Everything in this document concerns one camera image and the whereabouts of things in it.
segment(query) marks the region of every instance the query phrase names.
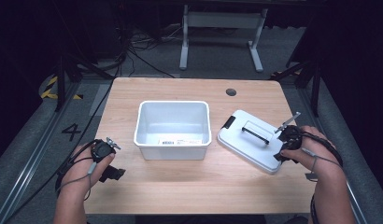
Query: wooden table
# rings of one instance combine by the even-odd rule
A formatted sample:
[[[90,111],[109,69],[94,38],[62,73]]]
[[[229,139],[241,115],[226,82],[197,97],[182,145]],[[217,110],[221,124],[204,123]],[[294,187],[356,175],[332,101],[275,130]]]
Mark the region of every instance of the wooden table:
[[[236,90],[236,96],[226,94]],[[199,100],[210,109],[212,143],[202,161],[145,161],[134,144],[140,103]],[[280,126],[291,117],[275,81],[128,78],[114,81],[96,138],[111,137],[122,150],[112,165],[126,169],[119,180],[98,183],[85,202],[88,214],[277,214],[308,213],[315,184],[292,161],[268,175],[217,139],[237,109]]]

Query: white label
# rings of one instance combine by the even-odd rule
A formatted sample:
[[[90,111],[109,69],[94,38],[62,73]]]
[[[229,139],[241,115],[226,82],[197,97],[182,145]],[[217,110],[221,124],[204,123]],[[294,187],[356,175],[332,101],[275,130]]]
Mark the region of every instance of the white label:
[[[195,146],[203,144],[203,140],[198,139],[160,139],[159,145],[163,146]]]

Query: white lid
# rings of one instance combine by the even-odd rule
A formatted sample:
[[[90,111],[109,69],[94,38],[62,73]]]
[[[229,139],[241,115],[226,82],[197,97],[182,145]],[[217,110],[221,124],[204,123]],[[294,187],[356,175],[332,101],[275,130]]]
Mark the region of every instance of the white lid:
[[[235,111],[233,117],[231,125],[220,130],[218,140],[267,174],[276,173],[281,162],[274,155],[282,147],[282,142],[277,139],[280,132],[275,133],[277,128],[243,110]]]

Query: white bin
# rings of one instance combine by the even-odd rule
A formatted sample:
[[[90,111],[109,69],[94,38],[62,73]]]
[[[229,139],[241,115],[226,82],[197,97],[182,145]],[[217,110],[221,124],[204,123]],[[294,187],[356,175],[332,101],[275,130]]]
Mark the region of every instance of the white bin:
[[[134,142],[145,160],[203,160],[211,143],[209,107],[203,101],[145,101]]]

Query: yellow tape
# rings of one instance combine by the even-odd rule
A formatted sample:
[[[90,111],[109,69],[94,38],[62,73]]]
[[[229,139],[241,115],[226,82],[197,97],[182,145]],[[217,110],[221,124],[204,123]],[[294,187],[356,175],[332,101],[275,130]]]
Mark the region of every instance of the yellow tape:
[[[50,98],[50,99],[58,99],[58,94],[53,94],[53,93],[50,93],[52,87],[54,86],[55,82],[57,82],[57,76],[54,75],[50,81],[49,81],[49,84],[47,84],[47,87],[46,89],[43,91],[43,93],[41,94],[41,98]],[[73,99],[75,100],[82,100],[83,99],[83,95],[82,94],[76,94],[73,96]]]

